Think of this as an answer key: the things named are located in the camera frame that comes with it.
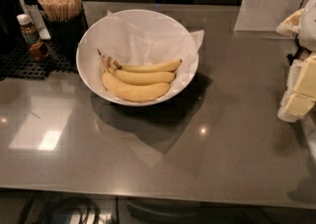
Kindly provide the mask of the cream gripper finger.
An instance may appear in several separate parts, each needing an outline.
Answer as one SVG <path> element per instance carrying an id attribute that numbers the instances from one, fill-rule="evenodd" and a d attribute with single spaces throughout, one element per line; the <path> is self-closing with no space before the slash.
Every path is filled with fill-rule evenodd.
<path id="1" fill-rule="evenodd" d="M 276 32 L 284 36 L 294 36 L 299 34 L 299 22 L 304 9 L 299 9 L 288 16 L 276 27 Z"/>
<path id="2" fill-rule="evenodd" d="M 280 102 L 277 117 L 296 122 L 303 119 L 316 104 L 316 55 L 305 60 L 295 59 L 289 68 L 286 91 Z"/>

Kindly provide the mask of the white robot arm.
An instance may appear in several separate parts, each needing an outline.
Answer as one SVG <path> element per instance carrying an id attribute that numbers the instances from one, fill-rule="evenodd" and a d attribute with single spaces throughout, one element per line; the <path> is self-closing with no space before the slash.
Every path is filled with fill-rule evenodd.
<path id="1" fill-rule="evenodd" d="M 298 45 L 310 51 L 303 60 L 292 59 L 277 112 L 279 119 L 296 122 L 316 104 L 316 0 L 309 0 L 304 8 L 287 17 L 276 31 L 284 36 L 297 35 Z"/>

